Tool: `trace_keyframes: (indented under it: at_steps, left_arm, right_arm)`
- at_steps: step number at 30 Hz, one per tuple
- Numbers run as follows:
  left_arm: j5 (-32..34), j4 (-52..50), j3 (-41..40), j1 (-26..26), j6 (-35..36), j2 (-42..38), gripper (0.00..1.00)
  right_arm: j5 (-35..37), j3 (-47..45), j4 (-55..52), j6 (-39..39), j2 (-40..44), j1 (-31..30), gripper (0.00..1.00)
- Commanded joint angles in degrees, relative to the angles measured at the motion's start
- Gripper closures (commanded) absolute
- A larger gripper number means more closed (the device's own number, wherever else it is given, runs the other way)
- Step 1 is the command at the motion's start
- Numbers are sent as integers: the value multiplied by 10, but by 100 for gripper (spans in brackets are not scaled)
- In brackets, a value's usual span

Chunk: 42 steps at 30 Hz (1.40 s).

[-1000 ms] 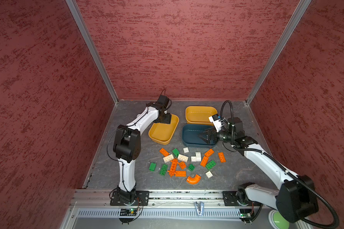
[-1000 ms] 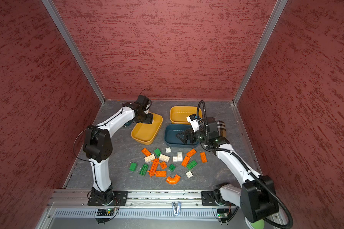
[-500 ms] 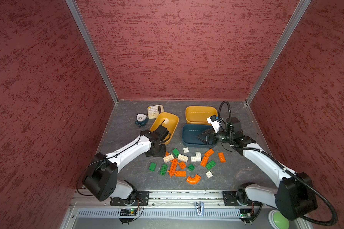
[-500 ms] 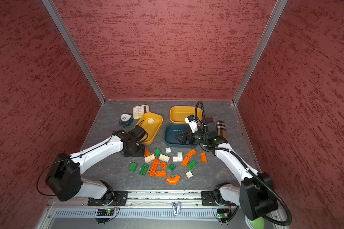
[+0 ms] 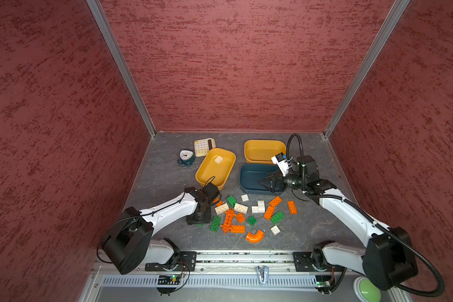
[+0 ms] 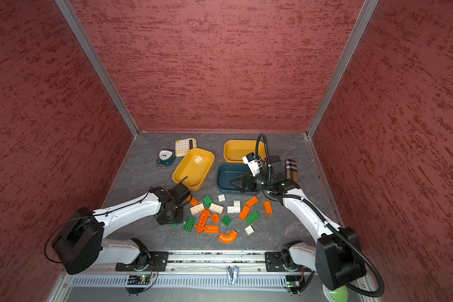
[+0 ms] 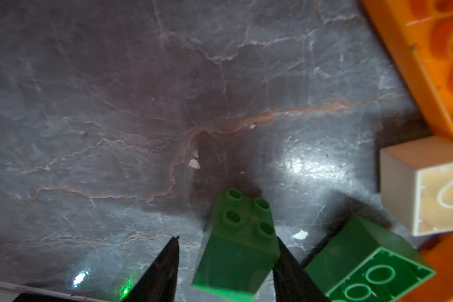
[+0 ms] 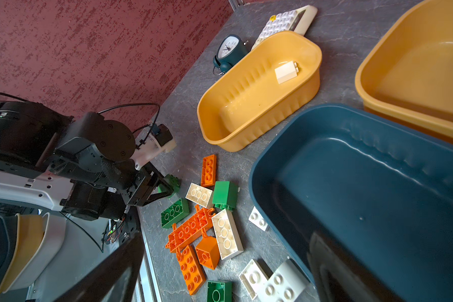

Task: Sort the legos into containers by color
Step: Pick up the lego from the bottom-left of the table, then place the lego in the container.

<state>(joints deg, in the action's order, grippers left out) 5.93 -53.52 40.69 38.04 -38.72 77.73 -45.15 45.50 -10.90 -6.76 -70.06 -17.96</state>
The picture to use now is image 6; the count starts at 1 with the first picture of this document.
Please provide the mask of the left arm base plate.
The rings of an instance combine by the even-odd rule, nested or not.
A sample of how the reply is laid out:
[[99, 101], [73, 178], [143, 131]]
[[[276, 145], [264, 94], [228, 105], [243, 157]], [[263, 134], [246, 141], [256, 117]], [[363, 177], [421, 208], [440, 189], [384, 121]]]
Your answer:
[[163, 272], [165, 271], [169, 258], [168, 252], [149, 252], [148, 255], [141, 253], [131, 264], [118, 263], [116, 272]]

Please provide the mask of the green cube lego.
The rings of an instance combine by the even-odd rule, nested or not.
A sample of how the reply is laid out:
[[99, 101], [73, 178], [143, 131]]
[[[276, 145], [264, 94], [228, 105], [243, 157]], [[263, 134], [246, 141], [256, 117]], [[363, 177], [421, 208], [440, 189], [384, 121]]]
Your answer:
[[213, 203], [213, 200], [209, 196], [205, 196], [203, 198], [203, 202], [206, 205], [206, 207], [209, 208], [211, 206], [211, 204]]

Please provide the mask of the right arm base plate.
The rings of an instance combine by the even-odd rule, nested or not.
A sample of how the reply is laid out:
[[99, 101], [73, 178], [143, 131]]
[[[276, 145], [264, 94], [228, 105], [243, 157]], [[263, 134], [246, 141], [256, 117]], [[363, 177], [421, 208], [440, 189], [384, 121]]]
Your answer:
[[289, 262], [284, 252], [265, 252], [264, 255], [267, 272], [302, 272], [302, 267]]

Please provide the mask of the green 2x4 lego plate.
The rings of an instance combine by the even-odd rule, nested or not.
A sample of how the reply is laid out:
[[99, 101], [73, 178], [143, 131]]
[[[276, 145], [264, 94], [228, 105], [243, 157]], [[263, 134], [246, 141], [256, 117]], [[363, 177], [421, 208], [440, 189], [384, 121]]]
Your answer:
[[196, 217], [189, 216], [186, 220], [186, 223], [184, 224], [183, 230], [185, 230], [186, 232], [191, 232], [193, 230], [193, 228], [195, 227], [195, 223], [196, 223]]

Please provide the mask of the orange long lego chassis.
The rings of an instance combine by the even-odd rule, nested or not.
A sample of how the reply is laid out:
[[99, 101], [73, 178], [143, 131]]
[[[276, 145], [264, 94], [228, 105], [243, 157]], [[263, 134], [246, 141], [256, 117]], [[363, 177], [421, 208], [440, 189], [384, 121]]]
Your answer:
[[198, 223], [196, 224], [196, 231], [199, 234], [202, 233], [203, 231], [205, 231], [206, 223], [208, 221], [209, 216], [210, 216], [209, 209], [204, 209], [203, 211], [201, 211], [200, 219], [199, 219]]

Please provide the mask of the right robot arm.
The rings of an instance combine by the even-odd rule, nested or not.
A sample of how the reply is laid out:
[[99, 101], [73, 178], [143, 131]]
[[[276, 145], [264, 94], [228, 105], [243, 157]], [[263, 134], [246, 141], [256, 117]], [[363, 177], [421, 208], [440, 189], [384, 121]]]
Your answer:
[[263, 174], [244, 174], [230, 181], [242, 193], [270, 189], [269, 196], [291, 211], [316, 246], [304, 242], [291, 242], [283, 246], [280, 261], [284, 267], [303, 266], [315, 272], [327, 289], [337, 289], [366, 275], [366, 261], [359, 255], [360, 244], [355, 232], [341, 228], [326, 217], [304, 194], [292, 179], [268, 185]]

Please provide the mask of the small orange lego brick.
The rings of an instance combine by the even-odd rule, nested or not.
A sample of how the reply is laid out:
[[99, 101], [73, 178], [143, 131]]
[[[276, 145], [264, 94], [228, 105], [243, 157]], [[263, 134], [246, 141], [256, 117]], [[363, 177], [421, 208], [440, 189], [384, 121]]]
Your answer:
[[210, 218], [214, 224], [220, 221], [220, 216], [217, 213], [211, 214]]

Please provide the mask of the white 2x4 lego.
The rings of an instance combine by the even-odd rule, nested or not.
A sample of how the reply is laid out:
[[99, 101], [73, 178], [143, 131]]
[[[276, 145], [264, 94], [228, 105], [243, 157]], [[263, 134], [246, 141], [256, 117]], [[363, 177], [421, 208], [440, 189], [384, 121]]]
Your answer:
[[209, 210], [211, 212], [214, 212], [214, 213], [218, 214], [218, 215], [221, 215], [223, 213], [224, 207], [220, 206], [218, 204], [215, 204], [215, 203], [211, 203], [210, 206], [209, 206]]
[[195, 215], [201, 213], [204, 209], [205, 209], [204, 204], [200, 203], [196, 206], [192, 206], [190, 208], [190, 213], [192, 216], [195, 216]]

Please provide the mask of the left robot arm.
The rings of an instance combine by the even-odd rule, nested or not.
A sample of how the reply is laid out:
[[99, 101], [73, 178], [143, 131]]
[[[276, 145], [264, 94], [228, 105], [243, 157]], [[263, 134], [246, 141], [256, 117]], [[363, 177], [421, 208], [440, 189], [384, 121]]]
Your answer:
[[46, 246], [54, 250], [70, 275], [100, 264], [121, 264], [135, 271], [157, 269], [141, 240], [114, 240], [109, 235], [149, 216], [159, 225], [181, 223], [190, 197], [190, 190], [179, 183], [170, 190], [150, 187], [143, 195], [108, 208], [80, 208], [54, 232], [56, 236], [50, 237]]

